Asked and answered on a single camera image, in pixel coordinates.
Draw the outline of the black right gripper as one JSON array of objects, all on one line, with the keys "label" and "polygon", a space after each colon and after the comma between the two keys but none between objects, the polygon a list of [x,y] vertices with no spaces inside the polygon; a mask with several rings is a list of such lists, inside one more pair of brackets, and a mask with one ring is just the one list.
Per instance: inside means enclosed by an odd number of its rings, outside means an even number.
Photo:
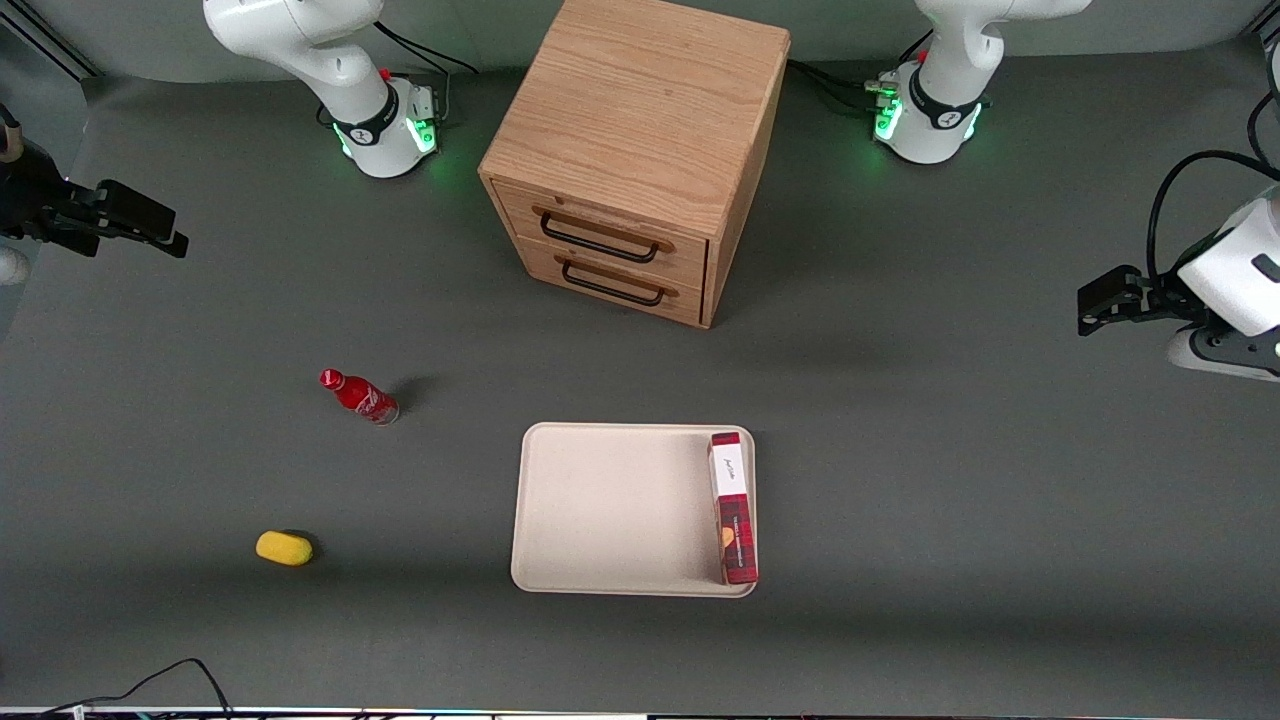
[{"label": "black right gripper", "polygon": [[[173,209],[115,179],[93,188],[69,181],[50,154],[24,136],[9,109],[1,115],[3,236],[55,243],[84,258],[97,254],[100,238],[132,240],[170,258],[187,256],[189,238],[175,229]],[[105,222],[99,223],[99,215]]]}]

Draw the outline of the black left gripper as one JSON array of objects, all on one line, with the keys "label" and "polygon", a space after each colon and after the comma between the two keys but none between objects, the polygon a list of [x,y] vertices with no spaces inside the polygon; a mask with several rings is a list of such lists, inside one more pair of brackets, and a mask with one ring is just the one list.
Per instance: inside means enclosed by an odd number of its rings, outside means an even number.
[{"label": "black left gripper", "polygon": [[1203,323],[1206,306],[1184,288],[1169,288],[1164,275],[1153,279],[1132,265],[1115,266],[1102,274],[1102,283],[1088,283],[1076,291],[1076,334],[1087,337],[1111,322],[1179,320]]}]

